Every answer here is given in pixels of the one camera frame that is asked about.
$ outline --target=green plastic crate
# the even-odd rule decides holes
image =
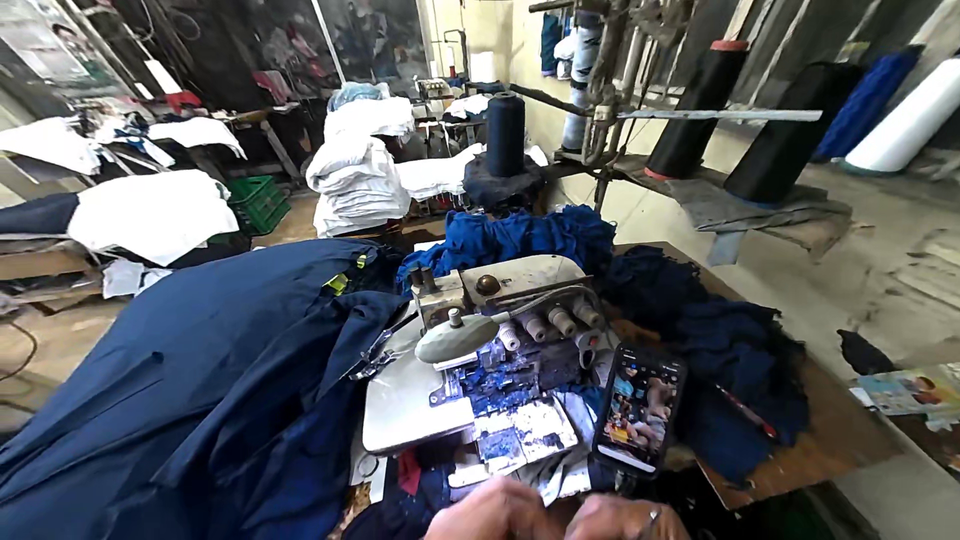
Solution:
[[[228,206],[240,222],[240,231],[260,236],[274,231],[290,211],[287,195],[274,184],[272,176],[254,176],[227,181]]]

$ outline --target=background sewing machine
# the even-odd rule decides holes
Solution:
[[[500,262],[442,278],[415,273],[416,301],[407,313],[420,316],[384,345],[395,360],[368,387],[367,451],[391,454],[463,431],[463,442],[478,443],[478,454],[468,457],[468,464],[476,458],[483,462],[472,463],[480,470],[473,467],[461,478],[469,484],[577,444],[576,431],[563,407],[550,398],[551,390],[605,379],[618,343],[612,332],[601,330],[605,323],[599,307],[583,294],[561,295],[517,317],[513,331],[501,328],[499,337],[477,353],[437,364],[414,355],[421,331],[444,323],[452,308],[463,314],[503,312],[572,284],[589,285],[589,277],[559,256]]]

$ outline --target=blue fabric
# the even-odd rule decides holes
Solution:
[[[661,337],[689,368],[678,438],[724,478],[740,484],[774,449],[714,386],[719,384],[792,446],[809,424],[806,396],[791,361],[803,346],[780,329],[775,309],[711,296],[699,268],[636,246],[613,259],[603,296]]]
[[[431,268],[435,277],[453,270],[494,264],[531,255],[569,258],[588,274],[603,272],[611,259],[615,227],[587,206],[534,217],[526,212],[490,221],[486,215],[452,211],[446,215],[446,240],[403,260],[396,282],[404,290],[414,268]]]
[[[379,292],[396,274],[385,253],[286,244],[138,296],[0,450],[4,536],[325,536],[363,395],[341,377],[404,302]]]
[[[553,56],[553,48],[564,38],[564,27],[557,15],[543,14],[543,27],[540,29],[540,74],[552,77],[557,74],[558,60]]]
[[[814,160],[842,158],[867,136],[900,83],[917,65],[923,47],[907,47],[880,58],[853,89],[813,154]]]

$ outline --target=electrical cord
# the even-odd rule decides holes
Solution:
[[[30,364],[31,360],[33,360],[33,359],[34,359],[34,356],[36,356],[36,350],[39,348],[39,343],[37,343],[36,337],[34,337],[34,335],[33,335],[32,333],[30,333],[29,331],[27,331],[26,329],[24,329],[24,328],[21,327],[20,325],[14,323],[14,321],[10,321],[10,322],[8,322],[7,324],[10,325],[10,326],[12,326],[12,327],[14,327],[14,328],[17,329],[18,331],[20,331],[20,333],[22,333],[23,335],[26,335],[26,336],[27,336],[27,339],[30,340],[30,344],[31,344],[31,346],[33,347],[33,349],[32,349],[32,350],[30,351],[30,353],[27,355],[27,358],[26,358],[25,360],[23,360],[23,363],[21,363],[16,369],[14,369],[13,371],[11,371],[11,372],[9,372],[8,374],[4,375],[3,377],[0,377],[0,382],[3,382],[4,380],[10,379],[10,378],[12,378],[12,377],[15,377],[18,373],[20,373],[21,371],[23,371],[24,369],[26,369],[27,365]]]

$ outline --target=phone screen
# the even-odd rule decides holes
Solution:
[[[597,433],[597,451],[654,473],[666,450],[667,428],[684,383],[682,364],[619,349],[611,370],[606,421]]]

